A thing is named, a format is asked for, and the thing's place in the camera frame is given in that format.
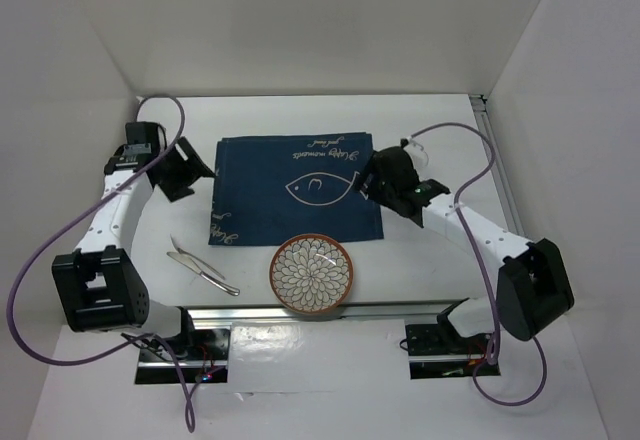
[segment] metal tweezers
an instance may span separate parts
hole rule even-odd
[[[240,295],[240,290],[238,290],[235,287],[232,287],[231,285],[227,285],[226,283],[224,283],[222,281],[222,280],[226,280],[226,278],[224,278],[224,275],[222,275],[220,272],[218,272],[215,268],[213,268],[211,265],[209,265],[207,262],[205,262],[201,258],[198,258],[194,254],[189,253],[186,250],[180,248],[176,244],[176,241],[173,239],[173,237],[171,237],[171,243],[173,244],[173,248],[175,248],[176,251],[175,252],[167,252],[167,255],[170,258],[172,258],[176,262],[184,265],[189,270],[191,270],[192,272],[196,273],[200,277],[204,278],[211,285],[213,285],[215,287],[218,287],[223,292],[226,292],[229,295],[233,295],[234,297],[237,297],[238,295]],[[203,265],[204,268],[209,269],[209,271],[211,273],[213,273],[213,275],[218,276],[220,279],[218,279],[218,278],[214,277],[213,275],[205,272],[203,270],[203,268],[200,267],[199,264]]]

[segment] white enclosure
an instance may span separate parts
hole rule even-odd
[[[98,198],[135,95],[483,94],[526,234],[563,252],[607,434],[637,436],[640,0],[2,0],[0,21],[3,303]],[[20,292],[44,354],[64,322],[51,259],[81,233]],[[47,368],[0,338],[0,438],[24,439]]]

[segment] cloth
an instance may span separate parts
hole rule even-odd
[[[352,189],[371,135],[224,138],[216,151],[210,245],[281,245],[303,233],[384,238],[380,206]]]

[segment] patterned bowl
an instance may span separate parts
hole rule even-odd
[[[353,264],[332,238],[305,234],[278,249],[269,276],[273,292],[286,307],[298,313],[324,313],[349,294]]]

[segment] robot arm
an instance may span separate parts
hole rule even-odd
[[[472,254],[456,209],[463,213],[493,291],[502,326],[519,340],[530,340],[574,303],[562,256],[555,244],[537,243],[503,230],[464,204],[455,204],[447,187],[420,181],[403,146],[375,152],[354,188],[418,226],[426,226]],[[467,300],[447,311],[447,320],[462,337],[492,332],[488,297]]]
[[[155,123],[126,125],[127,144],[105,166],[103,197],[130,179],[163,150]],[[186,138],[146,175],[95,214],[72,253],[55,257],[51,270],[69,327],[76,332],[141,327],[160,333],[180,329],[180,311],[152,302],[131,262],[131,246],[145,204],[158,186],[169,201],[193,193],[201,177],[214,177]]]

